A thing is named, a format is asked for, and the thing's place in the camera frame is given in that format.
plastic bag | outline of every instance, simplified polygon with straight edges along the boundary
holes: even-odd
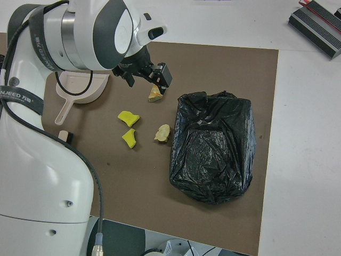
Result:
[[[224,203],[250,186],[255,148],[249,100],[227,92],[184,94],[178,99],[169,180],[200,202]]]

white dustpan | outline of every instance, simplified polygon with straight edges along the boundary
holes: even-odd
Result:
[[[108,74],[93,74],[92,82],[89,89],[81,95],[73,96],[64,92],[58,85],[56,85],[57,94],[66,99],[59,115],[55,119],[56,125],[62,125],[74,103],[89,103],[96,100],[103,92],[109,75]],[[63,71],[59,76],[59,80],[63,87],[71,93],[82,92],[88,85],[90,74],[77,73],[70,71]]]

black trash bag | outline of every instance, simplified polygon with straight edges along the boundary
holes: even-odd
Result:
[[[169,180],[200,202],[224,203],[250,186],[255,148],[249,100],[227,92],[184,94],[178,99]]]

yellow sponge piece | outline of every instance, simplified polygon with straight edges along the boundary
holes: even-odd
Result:
[[[127,131],[123,136],[122,139],[125,140],[125,142],[128,144],[128,146],[130,148],[133,148],[136,145],[136,140],[134,137],[134,129],[130,129],[129,131]]]
[[[129,127],[132,127],[133,124],[137,122],[137,120],[140,119],[139,115],[134,115],[130,111],[122,111],[118,115],[118,119],[125,122]]]

dustpan handle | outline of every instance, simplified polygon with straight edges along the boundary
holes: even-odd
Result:
[[[54,123],[56,125],[62,125],[64,123],[64,120],[66,116],[68,115],[72,105],[74,104],[74,101],[72,100],[66,100],[64,106],[62,107],[61,111],[59,112],[59,115],[55,119]]]

